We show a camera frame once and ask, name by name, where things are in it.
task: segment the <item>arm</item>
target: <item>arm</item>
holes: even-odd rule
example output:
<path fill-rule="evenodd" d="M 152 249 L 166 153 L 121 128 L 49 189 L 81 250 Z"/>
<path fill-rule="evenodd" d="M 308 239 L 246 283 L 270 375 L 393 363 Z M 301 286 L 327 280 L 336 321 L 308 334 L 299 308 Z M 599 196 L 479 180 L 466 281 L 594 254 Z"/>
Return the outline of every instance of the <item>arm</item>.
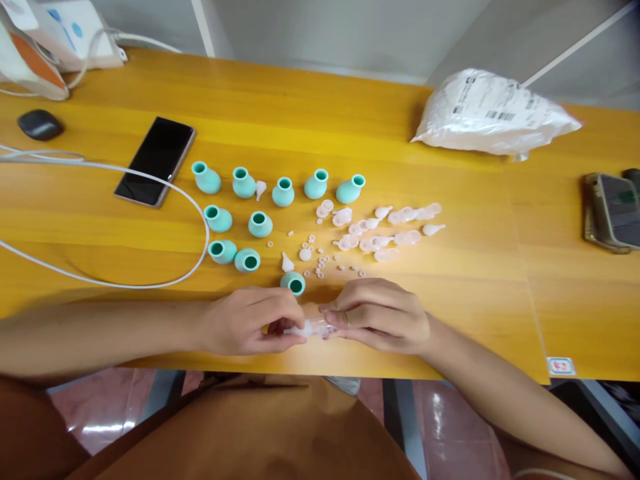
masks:
<path fill-rule="evenodd" d="M 27 311 L 0 321 L 0 375 L 50 386 L 149 355 L 252 355 L 304 343 L 262 334 L 274 321 L 303 327 L 302 308 L 288 289 L 241 289 L 215 302 L 77 303 Z"/>
<path fill-rule="evenodd" d="M 482 345 L 424 312 L 418 298 L 382 279 L 349 282 L 322 305 L 332 334 L 378 350 L 419 355 L 488 422 L 536 449 L 630 479 L 626 466 L 560 400 Z"/>

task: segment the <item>brown shirt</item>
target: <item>brown shirt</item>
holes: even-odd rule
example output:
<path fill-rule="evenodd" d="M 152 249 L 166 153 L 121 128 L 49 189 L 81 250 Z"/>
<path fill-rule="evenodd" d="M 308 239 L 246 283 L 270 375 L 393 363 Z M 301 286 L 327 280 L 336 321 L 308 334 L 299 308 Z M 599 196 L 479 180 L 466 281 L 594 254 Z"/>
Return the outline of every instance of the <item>brown shirt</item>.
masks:
<path fill-rule="evenodd" d="M 355 397 L 322 377 L 202 387 L 94 457 L 46 392 L 0 379 L 2 479 L 418 479 Z"/>

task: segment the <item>white plastic bag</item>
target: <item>white plastic bag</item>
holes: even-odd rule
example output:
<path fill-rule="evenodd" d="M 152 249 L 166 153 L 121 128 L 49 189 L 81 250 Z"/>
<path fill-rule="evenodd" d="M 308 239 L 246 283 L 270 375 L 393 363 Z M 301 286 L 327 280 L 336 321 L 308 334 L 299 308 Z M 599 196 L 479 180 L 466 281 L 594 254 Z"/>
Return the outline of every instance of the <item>white plastic bag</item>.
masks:
<path fill-rule="evenodd" d="M 523 161 L 529 150 L 581 126 L 560 105 L 516 80 L 466 69 L 448 77 L 429 97 L 411 141 L 513 155 L 514 161 Z"/>

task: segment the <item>barcode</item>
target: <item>barcode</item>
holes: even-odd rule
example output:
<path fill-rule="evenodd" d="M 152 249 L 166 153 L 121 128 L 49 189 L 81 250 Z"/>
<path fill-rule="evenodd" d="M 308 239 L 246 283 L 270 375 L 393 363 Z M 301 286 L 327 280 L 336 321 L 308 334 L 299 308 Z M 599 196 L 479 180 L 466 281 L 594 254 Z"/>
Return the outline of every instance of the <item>barcode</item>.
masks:
<path fill-rule="evenodd" d="M 515 117 L 515 113 L 508 113 L 508 112 L 498 113 L 496 112 L 496 110 L 489 110 L 485 116 L 486 118 L 491 118 L 491 119 L 494 119 L 497 116 L 498 120 L 511 121 Z"/>

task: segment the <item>white sticker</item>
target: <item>white sticker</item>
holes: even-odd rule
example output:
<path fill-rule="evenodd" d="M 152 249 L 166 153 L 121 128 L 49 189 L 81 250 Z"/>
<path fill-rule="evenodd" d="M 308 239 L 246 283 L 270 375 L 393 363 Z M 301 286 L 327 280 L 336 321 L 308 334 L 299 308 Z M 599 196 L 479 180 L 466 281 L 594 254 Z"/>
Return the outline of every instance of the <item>white sticker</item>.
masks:
<path fill-rule="evenodd" d="M 573 362 L 568 357 L 547 357 L 547 364 L 552 375 L 575 375 Z"/>
<path fill-rule="evenodd" d="M 504 122 L 510 127 L 536 129 L 545 120 L 549 103 L 515 80 L 470 76 L 451 112 L 469 119 Z"/>

